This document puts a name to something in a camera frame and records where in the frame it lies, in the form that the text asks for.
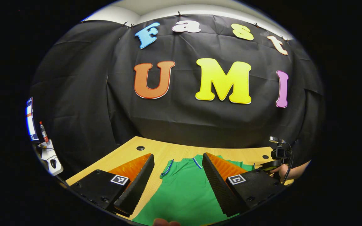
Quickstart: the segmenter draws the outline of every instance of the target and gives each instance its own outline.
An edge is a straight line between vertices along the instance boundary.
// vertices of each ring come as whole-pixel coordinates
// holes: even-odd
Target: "computer monitor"
[[[27,130],[29,131],[30,140],[32,142],[38,142],[39,138],[37,136],[36,127],[33,119],[33,97],[27,101],[26,105],[26,122]]]

